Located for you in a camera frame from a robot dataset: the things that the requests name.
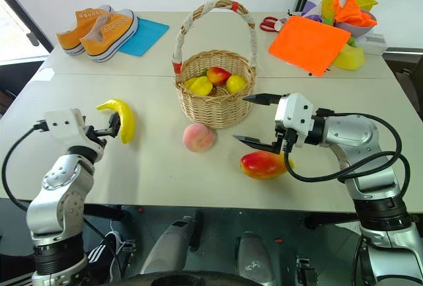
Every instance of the basket handle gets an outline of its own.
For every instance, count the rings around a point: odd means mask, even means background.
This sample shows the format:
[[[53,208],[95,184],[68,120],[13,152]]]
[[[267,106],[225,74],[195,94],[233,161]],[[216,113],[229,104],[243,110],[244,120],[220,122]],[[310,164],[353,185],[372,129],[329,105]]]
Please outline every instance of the basket handle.
[[[208,1],[194,12],[190,13],[184,20],[178,36],[176,37],[176,45],[172,55],[173,70],[176,74],[180,74],[182,67],[182,45],[184,43],[185,34],[188,33],[194,21],[212,9],[228,9],[238,13],[248,24],[250,31],[250,56],[249,66],[256,67],[257,65],[257,37],[255,31],[254,19],[249,15],[249,12],[241,4],[231,0],[213,0]]]

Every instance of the peach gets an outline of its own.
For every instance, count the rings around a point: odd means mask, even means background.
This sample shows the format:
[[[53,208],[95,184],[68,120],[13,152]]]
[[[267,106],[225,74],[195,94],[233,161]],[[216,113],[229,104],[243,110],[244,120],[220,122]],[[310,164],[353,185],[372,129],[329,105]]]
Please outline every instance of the peach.
[[[202,152],[212,145],[214,133],[204,124],[193,123],[185,129],[182,140],[190,151]]]

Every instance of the blue cloth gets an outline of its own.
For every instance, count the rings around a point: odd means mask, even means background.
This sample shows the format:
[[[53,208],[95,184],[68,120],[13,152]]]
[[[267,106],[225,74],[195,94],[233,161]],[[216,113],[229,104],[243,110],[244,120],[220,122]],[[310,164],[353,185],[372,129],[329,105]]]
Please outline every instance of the blue cloth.
[[[119,52],[142,56],[168,29],[168,25],[138,18],[137,32],[119,48]]]

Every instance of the orange cloth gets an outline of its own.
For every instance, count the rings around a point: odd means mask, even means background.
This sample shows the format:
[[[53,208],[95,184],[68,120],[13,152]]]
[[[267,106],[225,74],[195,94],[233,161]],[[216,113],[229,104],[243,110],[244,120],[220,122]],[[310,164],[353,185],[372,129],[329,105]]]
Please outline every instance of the orange cloth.
[[[322,76],[351,34],[305,17],[290,17],[269,47],[269,53]]]
[[[336,22],[345,22],[361,27],[377,24],[369,14],[362,12],[356,0],[333,0],[333,8]]]

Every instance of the scissors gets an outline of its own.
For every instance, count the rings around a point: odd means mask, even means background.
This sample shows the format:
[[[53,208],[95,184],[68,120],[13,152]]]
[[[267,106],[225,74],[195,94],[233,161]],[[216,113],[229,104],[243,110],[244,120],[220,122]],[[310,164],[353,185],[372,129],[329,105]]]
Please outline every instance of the scissors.
[[[276,17],[265,17],[260,23],[260,29],[265,32],[277,32],[275,29],[275,23],[278,21]]]

